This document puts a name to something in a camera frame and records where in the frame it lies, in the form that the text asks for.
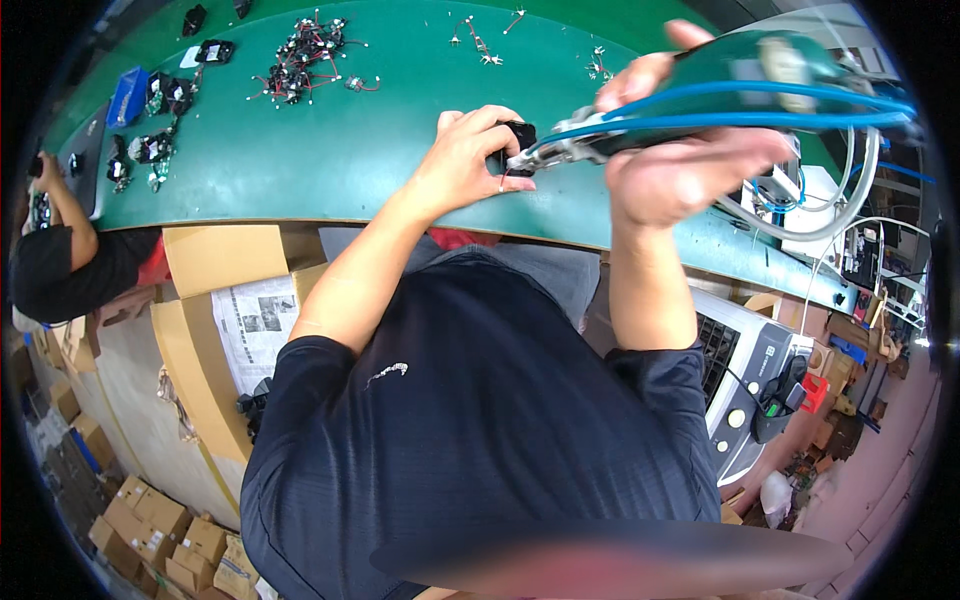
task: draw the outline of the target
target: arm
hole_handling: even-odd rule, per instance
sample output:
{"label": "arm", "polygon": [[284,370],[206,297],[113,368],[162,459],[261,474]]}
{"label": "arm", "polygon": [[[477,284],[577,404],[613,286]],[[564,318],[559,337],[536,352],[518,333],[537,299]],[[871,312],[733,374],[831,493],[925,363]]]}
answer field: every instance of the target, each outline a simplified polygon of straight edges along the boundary
{"label": "arm", "polygon": [[[504,107],[467,114],[448,111],[437,122],[437,140],[414,176],[377,212],[321,276],[290,333],[330,338],[359,354],[380,323],[414,246],[436,219],[500,191],[486,157],[519,152],[513,132],[497,121],[520,120]],[[526,178],[505,178],[503,189],[532,190]]]}
{"label": "arm", "polygon": [[46,192],[50,202],[60,216],[62,223],[72,229],[70,236],[70,272],[80,269],[90,262],[97,253],[99,243],[97,231],[86,218],[84,209],[66,187],[57,159],[45,152],[40,153],[43,160],[43,173],[34,180],[34,189]]}
{"label": "arm", "polygon": [[[670,21],[666,31],[684,49],[710,41],[706,31]],[[609,111],[649,95],[669,75],[671,53],[634,60],[597,94]],[[607,163],[611,192],[610,313],[617,343],[626,349],[683,349],[697,339],[693,298],[673,242],[673,226],[706,209],[790,149],[779,133],[725,128],[631,150]]]}

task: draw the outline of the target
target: person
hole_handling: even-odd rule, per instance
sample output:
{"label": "person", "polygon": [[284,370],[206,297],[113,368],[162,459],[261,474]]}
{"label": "person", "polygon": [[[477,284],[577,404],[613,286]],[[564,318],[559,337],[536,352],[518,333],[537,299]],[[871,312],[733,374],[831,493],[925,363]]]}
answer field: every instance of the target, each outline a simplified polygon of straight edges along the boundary
{"label": "person", "polygon": [[[67,188],[55,156],[39,153],[36,192],[51,205],[47,228],[26,230],[10,256],[13,306],[41,324],[89,314],[137,284],[166,275],[160,228],[97,231]],[[29,229],[28,221],[24,229]]]}
{"label": "person", "polygon": [[[685,22],[667,33],[684,49],[710,39]],[[595,107],[650,94],[672,57],[635,60]],[[573,326],[596,285],[586,260],[479,244],[422,256],[436,219],[500,191],[484,158],[518,152],[496,126],[509,120],[520,116],[498,106],[440,115],[413,177],[336,255],[277,357],[241,529],[285,597],[443,597],[371,566],[374,550],[422,532],[720,520],[704,359],[671,228],[789,146],[774,131],[718,129],[609,161],[619,348],[601,358]],[[503,180],[506,191],[534,188]]]}

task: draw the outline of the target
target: gray pants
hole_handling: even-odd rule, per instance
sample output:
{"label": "gray pants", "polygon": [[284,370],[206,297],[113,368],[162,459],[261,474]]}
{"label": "gray pants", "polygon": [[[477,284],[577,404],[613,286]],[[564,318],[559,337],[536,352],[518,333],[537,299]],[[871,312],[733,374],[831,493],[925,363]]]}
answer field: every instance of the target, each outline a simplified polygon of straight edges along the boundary
{"label": "gray pants", "polygon": [[[343,252],[360,234],[360,228],[320,228],[328,261]],[[480,252],[534,280],[562,308],[570,323],[580,329],[587,307],[600,281],[600,255],[596,252],[537,244],[501,243],[493,248],[467,244],[445,252],[424,235],[403,273],[413,273],[467,252]]]}

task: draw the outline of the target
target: red garment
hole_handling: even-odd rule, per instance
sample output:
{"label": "red garment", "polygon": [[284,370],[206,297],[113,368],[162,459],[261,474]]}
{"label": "red garment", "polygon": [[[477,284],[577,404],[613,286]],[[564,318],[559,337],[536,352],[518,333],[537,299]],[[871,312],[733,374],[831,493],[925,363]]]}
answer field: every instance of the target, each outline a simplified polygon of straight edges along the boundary
{"label": "red garment", "polygon": [[153,285],[170,281],[170,265],[167,264],[167,252],[163,249],[163,236],[157,238],[154,251],[137,268],[137,285]]}
{"label": "red garment", "polygon": [[467,244],[480,244],[487,248],[493,248],[502,237],[496,233],[477,233],[447,228],[430,228],[426,232],[433,238],[434,242],[437,242],[437,246],[440,246],[444,251],[455,250]]}

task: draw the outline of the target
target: black t-shirt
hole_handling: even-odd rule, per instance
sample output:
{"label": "black t-shirt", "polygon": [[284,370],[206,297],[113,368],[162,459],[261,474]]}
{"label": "black t-shirt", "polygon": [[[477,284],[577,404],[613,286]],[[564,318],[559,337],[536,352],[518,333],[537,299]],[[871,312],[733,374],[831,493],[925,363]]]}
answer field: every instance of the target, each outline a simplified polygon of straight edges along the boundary
{"label": "black t-shirt", "polygon": [[123,294],[154,251],[160,228],[97,233],[97,253],[70,272],[73,228],[56,225],[24,235],[10,258],[13,305],[41,323],[76,319]]}
{"label": "black t-shirt", "polygon": [[404,276],[357,360],[284,347],[244,476],[253,565],[289,598],[412,598],[371,552],[512,520],[720,520],[703,355],[601,359],[552,299],[476,255]]}

